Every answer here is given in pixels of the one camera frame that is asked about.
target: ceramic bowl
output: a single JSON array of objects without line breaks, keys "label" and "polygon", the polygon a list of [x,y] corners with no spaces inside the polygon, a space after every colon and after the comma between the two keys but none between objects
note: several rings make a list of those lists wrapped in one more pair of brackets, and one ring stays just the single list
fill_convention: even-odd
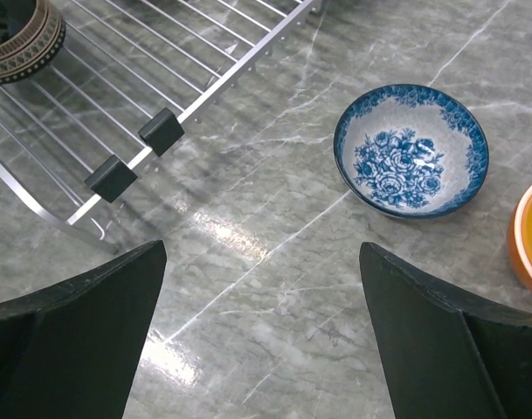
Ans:
[{"label": "ceramic bowl", "polygon": [[449,214],[479,192],[489,152],[481,126],[457,100],[425,86],[391,85],[351,104],[335,130],[349,187],[389,216]]},{"label": "ceramic bowl", "polygon": [[532,291],[532,186],[523,195],[510,219],[507,246],[517,277]]},{"label": "ceramic bowl", "polygon": [[0,85],[47,67],[66,37],[66,22],[49,0],[0,0]]}]

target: bowl rim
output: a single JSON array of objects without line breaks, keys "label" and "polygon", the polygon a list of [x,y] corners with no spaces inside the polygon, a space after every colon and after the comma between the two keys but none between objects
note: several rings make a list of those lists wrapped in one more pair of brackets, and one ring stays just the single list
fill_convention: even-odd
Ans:
[{"label": "bowl rim", "polygon": [[516,207],[514,215],[514,239],[516,249],[518,250],[518,255],[520,256],[520,260],[522,261],[524,269],[532,280],[532,264],[529,261],[528,253],[526,252],[522,240],[522,219],[525,214],[525,210],[528,207],[529,200],[531,199],[532,185],[528,188],[528,190],[526,190],[526,192],[522,196],[522,199],[518,202],[518,206]]},{"label": "bowl rim", "polygon": [[[481,132],[481,137],[483,138],[483,142],[485,143],[485,153],[487,154],[487,165],[485,166],[485,171],[483,172],[483,176],[481,177],[481,182],[478,185],[478,187],[473,190],[472,194],[466,200],[462,201],[461,203],[458,203],[456,206],[451,207],[450,209],[447,209],[446,211],[437,212],[437,213],[431,213],[431,214],[428,214],[428,215],[424,215],[424,214],[410,214],[410,215],[408,215],[408,214],[404,214],[403,212],[395,211],[393,209],[387,209],[387,208],[383,207],[382,205],[380,205],[378,203],[375,203],[370,198],[368,198],[367,196],[362,194],[358,189],[356,189],[355,184],[349,179],[349,177],[347,176],[347,173],[343,169],[342,163],[340,164],[340,162],[339,162],[337,153],[335,151],[335,144],[337,143],[337,141],[339,139],[340,132],[342,130],[342,123],[343,123],[344,119],[346,118],[347,114],[349,113],[349,111],[351,110],[351,108],[356,103],[364,100],[365,97],[369,96],[370,94],[372,94],[372,93],[374,93],[376,91],[383,90],[383,89],[385,89],[387,87],[400,87],[400,86],[403,86],[403,87],[419,87],[421,89],[432,90],[434,92],[443,94],[444,96],[446,96],[447,99],[449,99],[452,102],[456,103],[457,105],[461,106],[462,109],[464,111],[466,111],[467,114],[471,118],[473,118],[473,121],[475,122],[475,124],[477,125],[477,128]],[[459,100],[456,100],[455,98],[450,96],[448,93],[445,93],[445,92],[443,92],[443,91],[441,91],[439,89],[435,89],[434,87],[418,85],[418,84],[415,84],[415,83],[392,83],[392,84],[389,84],[389,85],[379,86],[379,87],[376,87],[374,89],[369,90],[368,92],[366,92],[366,93],[362,94],[361,96],[359,96],[357,99],[353,100],[353,102],[351,102],[351,104],[345,108],[345,111],[343,111],[342,116],[337,121],[337,125],[335,126],[335,132],[334,132],[333,150],[334,150],[335,165],[337,166],[337,170],[339,171],[340,176],[343,178],[345,183],[347,183],[347,186],[349,187],[349,189],[351,189],[353,191],[353,193],[355,193],[355,195],[357,195],[359,198],[361,198],[363,201],[365,201],[368,205],[370,205],[371,207],[375,208],[376,210],[379,210],[379,211],[383,212],[384,214],[386,214],[388,216],[395,216],[395,217],[403,218],[403,219],[431,219],[431,218],[436,218],[438,216],[447,216],[448,214],[452,214],[453,212],[459,210],[464,205],[469,203],[472,199],[474,199],[475,196],[479,193],[479,191],[483,187],[483,183],[485,183],[485,180],[487,178],[487,173],[488,173],[488,170],[489,170],[489,161],[490,161],[490,158],[489,158],[490,157],[490,153],[489,153],[489,146],[488,146],[488,142],[487,142],[487,136],[485,135],[485,131],[483,131],[483,127],[481,126],[481,124],[479,123],[477,118],[475,118],[475,115],[473,115],[473,113],[466,106],[464,106]]]}]

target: brown patterned bowl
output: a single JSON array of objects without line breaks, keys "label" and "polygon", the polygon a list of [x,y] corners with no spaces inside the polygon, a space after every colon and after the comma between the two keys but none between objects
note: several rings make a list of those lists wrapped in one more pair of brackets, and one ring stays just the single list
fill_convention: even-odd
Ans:
[{"label": "brown patterned bowl", "polygon": [[48,0],[0,0],[0,85],[49,65],[65,37],[66,22]]}]

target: wire rack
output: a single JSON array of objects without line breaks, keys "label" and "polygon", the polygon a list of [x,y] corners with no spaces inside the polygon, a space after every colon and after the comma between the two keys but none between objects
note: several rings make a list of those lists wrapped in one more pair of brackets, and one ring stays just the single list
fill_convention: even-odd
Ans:
[{"label": "wire rack", "polygon": [[169,147],[321,8],[321,0],[53,2],[67,22],[63,50],[37,76],[0,86],[0,178],[46,222],[112,253],[94,217],[104,194],[86,180],[112,158],[139,175],[161,154],[144,128],[167,114],[180,127]]}]

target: orange bowl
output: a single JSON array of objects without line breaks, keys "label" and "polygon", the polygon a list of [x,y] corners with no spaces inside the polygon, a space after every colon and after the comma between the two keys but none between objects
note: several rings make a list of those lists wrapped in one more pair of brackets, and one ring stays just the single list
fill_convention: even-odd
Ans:
[{"label": "orange bowl", "polygon": [[512,214],[507,246],[516,276],[532,291],[532,185]]}]

